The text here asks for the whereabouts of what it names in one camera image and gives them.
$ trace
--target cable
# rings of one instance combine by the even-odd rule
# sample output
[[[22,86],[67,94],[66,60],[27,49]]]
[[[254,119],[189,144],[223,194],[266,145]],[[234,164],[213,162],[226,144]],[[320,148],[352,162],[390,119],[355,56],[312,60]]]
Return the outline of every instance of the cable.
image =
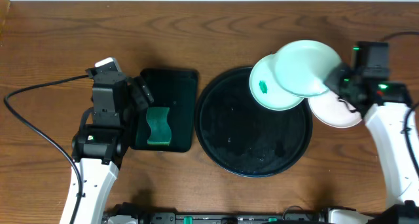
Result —
[[[418,175],[418,177],[419,177],[419,165],[418,165],[418,161],[416,161],[416,158],[415,158],[415,156],[414,156],[414,153],[413,153],[413,149],[412,149],[412,144],[410,143],[410,138],[409,138],[409,131],[410,131],[410,128],[407,126],[407,124],[408,124],[408,119],[409,119],[409,116],[410,116],[410,114],[417,108],[419,106],[419,103],[416,103],[415,105],[413,105],[413,107],[411,107],[411,109],[409,109],[409,111],[407,112],[407,114],[406,114],[406,117],[405,117],[405,122],[403,123],[403,132],[404,132],[404,134],[405,134],[405,140],[406,140],[406,145],[407,145],[407,149],[409,150],[409,155],[410,155],[410,159],[412,160],[412,162],[413,162],[413,166],[414,166],[414,169],[416,170],[416,174]]]
[[[298,205],[291,205],[290,207],[288,207],[284,212],[283,212],[283,214],[282,214],[282,219],[283,220],[285,220],[285,215],[287,214],[287,212],[288,212],[288,209],[292,209],[292,208],[299,208],[299,209],[301,209],[302,211],[304,211],[304,208],[301,208],[300,206],[298,206]],[[313,221],[311,218],[309,218],[308,217],[308,215],[307,214],[305,214],[305,216],[307,217],[307,219],[309,220],[309,221]]]
[[[55,148],[57,148],[57,150],[59,150],[59,152],[61,152],[64,155],[65,159],[68,160],[68,162],[71,164],[71,167],[73,167],[74,172],[75,172],[76,177],[77,177],[77,183],[79,184],[79,192],[77,193],[76,204],[74,206],[73,215],[71,216],[71,219],[70,219],[70,224],[74,223],[74,220],[75,220],[76,214],[77,214],[77,210],[79,209],[79,205],[80,205],[80,201],[81,201],[81,197],[82,197],[82,181],[81,181],[81,175],[80,175],[79,169],[77,169],[76,164],[73,162],[73,159],[65,152],[65,150],[60,145],[58,145],[53,139],[51,139],[49,136],[47,136],[40,129],[38,129],[34,125],[32,125],[25,118],[23,118],[18,112],[16,112],[16,110],[13,109],[12,106],[10,106],[9,98],[11,96],[19,94],[21,92],[25,92],[27,90],[33,90],[33,89],[44,87],[44,86],[52,86],[52,85],[55,85],[55,84],[66,83],[66,82],[69,82],[69,81],[73,81],[73,80],[77,80],[77,79],[83,79],[83,78],[87,78],[87,77],[88,77],[88,75],[82,75],[82,76],[71,77],[69,79],[64,79],[64,80],[60,80],[60,81],[54,81],[54,82],[51,82],[51,83],[43,83],[43,84],[37,84],[37,85],[34,85],[34,86],[25,87],[25,88],[22,88],[22,89],[19,89],[19,90],[15,90],[14,92],[11,92],[7,96],[5,96],[5,99],[3,100],[7,109],[17,119],[19,119],[23,124],[25,124],[27,127],[32,129],[34,132],[38,133],[40,136],[42,136],[44,139],[46,139],[49,143],[51,143],[53,146],[55,146]]]
[[[390,39],[393,39],[394,37],[402,36],[402,35],[419,35],[419,31],[400,31],[397,33],[389,34],[383,38],[381,38],[381,42],[389,41]]]

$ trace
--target wooden table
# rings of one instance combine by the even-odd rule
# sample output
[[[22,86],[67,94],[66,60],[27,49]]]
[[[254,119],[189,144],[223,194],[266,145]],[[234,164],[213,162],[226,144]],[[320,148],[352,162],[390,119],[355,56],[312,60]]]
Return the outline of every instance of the wooden table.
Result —
[[[298,39],[333,47],[350,61],[355,41],[419,27],[416,3],[12,2],[0,42],[0,95],[84,74],[108,56],[136,76],[162,65],[199,71],[198,92],[218,74],[254,64]],[[392,79],[419,100],[418,37],[391,42]],[[92,81],[25,92],[11,100],[69,153]],[[0,105],[0,223],[57,223],[69,188],[62,155]],[[128,150],[107,208],[124,201],[147,210],[280,213],[385,210],[386,190],[374,142],[362,125],[335,129],[317,119],[304,156],[268,178],[218,167],[196,136],[187,153]]]

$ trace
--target stack of plates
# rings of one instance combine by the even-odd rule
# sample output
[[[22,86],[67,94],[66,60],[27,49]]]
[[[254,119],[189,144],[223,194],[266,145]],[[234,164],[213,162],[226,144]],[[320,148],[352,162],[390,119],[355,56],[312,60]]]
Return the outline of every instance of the stack of plates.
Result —
[[[361,115],[351,113],[348,107],[353,107],[338,101],[323,84],[341,61],[331,47],[318,41],[289,43],[257,62],[249,78],[251,94],[259,104],[276,111],[291,109],[308,98],[313,114],[325,124],[354,126]]]

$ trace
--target sponge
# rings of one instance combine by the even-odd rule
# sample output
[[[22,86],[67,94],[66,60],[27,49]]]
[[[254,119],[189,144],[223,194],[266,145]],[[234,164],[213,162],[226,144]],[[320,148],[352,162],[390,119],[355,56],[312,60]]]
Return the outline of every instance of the sponge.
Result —
[[[150,107],[145,120],[150,126],[151,135],[147,140],[149,145],[169,145],[172,140],[172,130],[168,124],[168,107]]]

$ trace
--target green sponge piece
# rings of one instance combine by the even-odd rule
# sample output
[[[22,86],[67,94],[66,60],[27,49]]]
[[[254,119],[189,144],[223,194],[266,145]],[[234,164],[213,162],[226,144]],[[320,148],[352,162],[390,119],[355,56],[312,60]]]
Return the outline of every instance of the green sponge piece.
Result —
[[[150,107],[145,120],[150,126],[151,135],[147,140],[149,145],[169,145],[172,140],[172,130],[168,124],[168,107]]]

